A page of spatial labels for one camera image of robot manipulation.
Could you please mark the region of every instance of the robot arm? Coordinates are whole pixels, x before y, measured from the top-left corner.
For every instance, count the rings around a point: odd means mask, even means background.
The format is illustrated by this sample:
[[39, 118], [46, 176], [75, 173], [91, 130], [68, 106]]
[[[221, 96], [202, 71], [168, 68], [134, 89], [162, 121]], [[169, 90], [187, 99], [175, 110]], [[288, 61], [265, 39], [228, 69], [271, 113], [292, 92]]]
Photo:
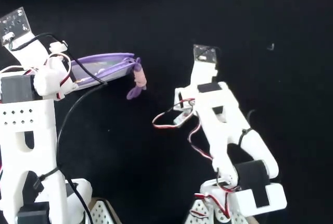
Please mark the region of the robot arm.
[[[278, 176], [278, 164], [260, 135], [251, 129], [227, 84], [208, 82], [216, 74], [215, 65], [213, 58], [195, 57], [191, 84], [175, 90], [175, 105], [181, 98], [195, 99], [194, 115], [199, 118], [209, 142], [212, 167], [220, 177], [218, 182], [231, 189], [238, 188], [228, 191], [228, 204], [233, 213], [248, 217], [283, 209], [287, 205], [283, 187], [270, 183], [270, 179]], [[189, 108], [189, 103], [174, 107], [178, 111]], [[227, 153], [227, 146], [231, 143], [239, 145], [253, 161], [232, 164]], [[218, 213], [219, 208], [211, 199], [215, 197], [224, 206], [227, 192], [216, 186], [216, 180], [205, 182], [200, 193], [210, 197], [206, 202], [215, 206]]]

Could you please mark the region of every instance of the white 3d-printed part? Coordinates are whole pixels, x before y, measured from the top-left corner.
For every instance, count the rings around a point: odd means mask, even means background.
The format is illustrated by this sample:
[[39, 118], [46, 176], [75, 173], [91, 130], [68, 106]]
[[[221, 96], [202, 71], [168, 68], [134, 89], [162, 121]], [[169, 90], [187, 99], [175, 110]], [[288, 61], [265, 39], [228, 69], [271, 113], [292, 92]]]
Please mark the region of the white 3d-printed part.
[[115, 224], [107, 206], [103, 201], [97, 201], [90, 213], [94, 224]]

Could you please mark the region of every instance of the wire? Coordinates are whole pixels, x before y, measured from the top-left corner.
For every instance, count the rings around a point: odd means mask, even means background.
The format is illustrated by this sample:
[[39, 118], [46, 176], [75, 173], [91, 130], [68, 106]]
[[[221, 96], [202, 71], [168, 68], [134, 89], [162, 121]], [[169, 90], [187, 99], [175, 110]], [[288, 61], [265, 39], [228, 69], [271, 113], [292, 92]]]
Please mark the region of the wire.
[[67, 59], [68, 61], [68, 71], [67, 71], [67, 74], [65, 76], [65, 78], [60, 82], [60, 86], [62, 86], [70, 77], [70, 73], [71, 73], [71, 70], [72, 70], [72, 62], [71, 62], [71, 58], [69, 58], [68, 55], [64, 54], [64, 53], [51, 53], [49, 56], [48, 56], [48, 60], [52, 57], [55, 57], [55, 56], [62, 56], [64, 57], [65, 59]]
[[250, 111], [247, 113], [247, 115], [246, 115], [246, 120], [248, 121], [248, 123], [250, 123], [251, 115], [252, 115], [252, 113], [254, 113], [254, 112], [256, 112], [256, 110], [255, 110], [255, 109], [252, 109], [252, 110], [250, 110]]
[[189, 214], [192, 215], [195, 218], [198, 218], [198, 219], [209, 218], [207, 215], [204, 215], [204, 214], [202, 214], [202, 213], [200, 213], [198, 211], [194, 211], [194, 210], [190, 210]]
[[205, 200], [206, 198], [210, 198], [214, 201], [214, 203], [218, 206], [218, 208], [222, 211], [222, 213], [225, 215], [226, 218], [230, 219], [229, 211], [228, 211], [228, 204], [226, 201], [226, 204], [224, 207], [222, 207], [221, 203], [211, 194], [194, 194], [194, 196], [200, 200]]
[[32, 44], [33, 42], [41, 39], [41, 38], [44, 38], [44, 37], [51, 37], [53, 38], [55, 41], [57, 42], [61, 42], [55, 35], [51, 34], [51, 33], [41, 33], [37, 36], [35, 36], [34, 38], [32, 38], [31, 40], [21, 44], [20, 46], [16, 47], [16, 48], [12, 48], [12, 42], [14, 39], [11, 39], [10, 42], [9, 42], [9, 45], [8, 45], [8, 48], [10, 51], [20, 51], [22, 49], [24, 49], [25, 47], [27, 47], [28, 45]]
[[191, 144], [192, 148], [197, 151], [200, 155], [202, 155], [204, 158], [207, 158], [209, 160], [213, 160], [213, 157], [210, 154], [207, 154], [205, 151], [203, 151], [202, 149], [198, 148], [196, 145], [194, 145], [192, 143], [192, 135], [197, 133], [199, 131], [199, 129], [201, 128], [201, 122], [199, 120], [198, 125], [189, 133], [187, 140], [188, 142]]
[[76, 190], [71, 178], [67, 175], [64, 174], [63, 172], [63, 169], [61, 168], [61, 165], [59, 164], [58, 162], [58, 158], [59, 158], [59, 144], [60, 144], [60, 140], [61, 140], [61, 137], [62, 137], [62, 133], [63, 133], [63, 130], [65, 128], [65, 125], [69, 119], [69, 117], [71, 116], [71, 114], [73, 113], [74, 109], [79, 105], [79, 103], [84, 100], [87, 96], [89, 96], [90, 94], [96, 92], [97, 90], [100, 90], [101, 88], [105, 87], [107, 85], [106, 84], [102, 84], [100, 86], [97, 86], [89, 91], [87, 91], [86, 93], [84, 93], [73, 105], [72, 107], [69, 109], [69, 111], [67, 112], [63, 122], [62, 122], [62, 125], [60, 127], [60, 130], [59, 130], [59, 133], [58, 133], [58, 139], [57, 139], [57, 153], [56, 153], [56, 161], [57, 161], [57, 166], [60, 170], [60, 172], [65, 176], [65, 179], [68, 181], [69, 185], [71, 186], [73, 192], [77, 195], [77, 197], [79, 198], [84, 210], [86, 211], [87, 215], [88, 215], [88, 218], [91, 222], [91, 224], [93, 223], [93, 219], [92, 219], [92, 216], [91, 216], [91, 213], [87, 207], [87, 205], [85, 204], [84, 200], [82, 199], [82, 196], [79, 194], [79, 192]]
[[220, 185], [220, 183], [219, 183], [219, 177], [220, 177], [220, 169], [217, 168], [217, 173], [216, 173], [216, 185], [217, 185], [220, 189], [222, 189], [222, 190], [224, 190], [224, 191], [226, 191], [226, 192], [228, 192], [228, 193], [233, 193], [233, 192], [235, 192], [235, 191], [239, 188], [238, 186], [235, 186], [235, 187], [233, 187], [233, 188], [231, 188], [231, 189], [228, 189], [228, 188], [226, 188], [226, 187]]
[[179, 128], [180, 126], [183, 125], [183, 123], [185, 123], [189, 118], [191, 118], [194, 114], [193, 112], [193, 107], [192, 107], [192, 110], [191, 112], [188, 114], [188, 116], [186, 116], [184, 118], [184, 120], [182, 122], [180, 122], [179, 124], [176, 124], [176, 125], [157, 125], [155, 124], [156, 120], [158, 118], [160, 118], [161, 116], [165, 115], [166, 113], [170, 112], [174, 106], [177, 106], [178, 104], [181, 104], [183, 102], [192, 102], [194, 101], [194, 98], [188, 98], [188, 99], [183, 99], [183, 100], [180, 100], [178, 103], [176, 103], [175, 105], [173, 105], [171, 108], [169, 108], [167, 111], [165, 112], [162, 112], [160, 114], [158, 114], [157, 116], [154, 117], [154, 119], [152, 120], [152, 125], [157, 128], [157, 129], [175, 129], [175, 128]]
[[95, 79], [100, 84], [108, 84], [106, 81], [103, 81], [102, 79], [98, 78], [94, 74], [92, 74], [87, 68], [76, 58], [74, 57], [70, 52], [69, 49], [67, 50], [68, 55], [83, 69], [84, 72], [86, 72], [91, 78]]
[[61, 135], [62, 135], [62, 132], [63, 132], [63, 129], [69, 119], [69, 117], [71, 116], [72, 112], [74, 111], [74, 109], [76, 109], [76, 107], [79, 105], [79, 103], [84, 100], [87, 96], [89, 96], [90, 94], [96, 92], [97, 90], [100, 90], [102, 89], [103, 87], [105, 87], [106, 85], [105, 84], [102, 84], [100, 86], [97, 86], [89, 91], [87, 91], [86, 93], [84, 93], [73, 105], [72, 107], [69, 109], [69, 111], [67, 112], [63, 122], [62, 122], [62, 125], [60, 127], [60, 130], [59, 130], [59, 133], [58, 133], [58, 141], [57, 141], [57, 157], [58, 157], [58, 154], [59, 154], [59, 143], [60, 143], [60, 140], [61, 140]]
[[[9, 42], [8, 48], [9, 48], [10, 51], [20, 51], [20, 50], [24, 49], [25, 47], [27, 47], [29, 44], [33, 43], [34, 41], [37, 41], [37, 40], [39, 40], [41, 38], [44, 38], [44, 37], [47, 37], [47, 36], [53, 38], [57, 42], [66, 44], [64, 41], [59, 40], [55, 35], [53, 35], [51, 33], [41, 33], [41, 34], [35, 36], [33, 39], [31, 39], [31, 40], [29, 40], [29, 41], [21, 44], [17, 48], [12, 48], [13, 39], [11, 39], [10, 42]], [[84, 65], [77, 58], [75, 58], [73, 55], [70, 54], [69, 49], [67, 49], [67, 53], [84, 70], [84, 72], [86, 72], [90, 77], [92, 77], [93, 79], [95, 79], [96, 81], [98, 81], [100, 84], [107, 84], [106, 81], [103, 81], [102, 79], [96, 77], [89, 70], [87, 70], [84, 67]]]
[[10, 69], [24, 69], [23, 66], [19, 66], [19, 65], [12, 65], [12, 66], [8, 66], [2, 70], [0, 70], [0, 73], [6, 72]]
[[87, 204], [85, 204], [84, 199], [82, 198], [81, 194], [77, 191], [77, 189], [76, 189], [76, 187], [75, 187], [72, 179], [69, 178], [68, 176], [66, 176], [63, 172], [62, 172], [62, 174], [64, 175], [65, 179], [68, 181], [68, 184], [72, 188], [73, 192], [79, 198], [81, 204], [83, 205], [83, 208], [84, 208], [84, 210], [86, 211], [86, 213], [88, 215], [88, 219], [89, 219], [90, 224], [93, 224], [93, 218], [92, 218], [92, 215], [91, 215], [91, 213], [89, 211], [89, 208], [88, 208]]

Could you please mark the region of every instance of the red wire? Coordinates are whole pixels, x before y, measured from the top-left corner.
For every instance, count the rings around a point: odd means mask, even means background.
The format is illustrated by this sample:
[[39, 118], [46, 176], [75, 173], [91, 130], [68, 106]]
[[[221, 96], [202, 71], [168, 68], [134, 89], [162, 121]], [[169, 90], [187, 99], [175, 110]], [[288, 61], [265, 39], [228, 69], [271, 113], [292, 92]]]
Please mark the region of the red wire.
[[60, 86], [62, 86], [70, 77], [70, 74], [68, 74], [61, 82], [60, 82]]
[[230, 215], [229, 215], [229, 210], [228, 210], [228, 193], [225, 193], [224, 210], [228, 214], [228, 215], [226, 215], [226, 217], [229, 219]]
[[207, 215], [204, 215], [204, 214], [202, 214], [202, 213], [200, 213], [198, 211], [191, 210], [190, 213], [196, 214], [196, 215], [198, 215], [200, 217], [208, 218]]
[[217, 204], [217, 206], [219, 207], [219, 209], [222, 211], [222, 213], [229, 219], [230, 218], [230, 215], [229, 215], [229, 211], [228, 211], [228, 202], [226, 200], [226, 204], [225, 204], [225, 207], [226, 208], [223, 208], [220, 204], [220, 202], [211, 194], [208, 194], [207, 196], [203, 195], [203, 194], [194, 194], [195, 197], [201, 199], [201, 200], [204, 200], [205, 198], [211, 198], [215, 204]]

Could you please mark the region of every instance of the perforated metal plate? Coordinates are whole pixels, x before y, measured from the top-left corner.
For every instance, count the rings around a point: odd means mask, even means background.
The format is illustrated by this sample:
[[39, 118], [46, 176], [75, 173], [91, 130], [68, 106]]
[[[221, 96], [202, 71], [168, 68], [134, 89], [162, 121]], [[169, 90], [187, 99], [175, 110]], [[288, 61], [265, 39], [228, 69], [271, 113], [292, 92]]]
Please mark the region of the perforated metal plate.
[[111, 217], [111, 213], [103, 201], [96, 202], [91, 210], [91, 215], [94, 224], [115, 224]]
[[9, 39], [3, 38], [9, 32], [12, 32], [14, 34], [14, 38], [17, 39], [30, 31], [30, 25], [23, 7], [18, 8], [0, 18], [0, 36], [2, 46], [9, 43]]
[[234, 213], [230, 211], [231, 221], [225, 217], [221, 210], [211, 210], [206, 207], [202, 200], [196, 200], [193, 203], [190, 211], [193, 210], [207, 217], [198, 218], [195, 215], [189, 214], [184, 222], [184, 224], [216, 224], [216, 223], [231, 223], [231, 224], [248, 224], [246, 218], [239, 213]]

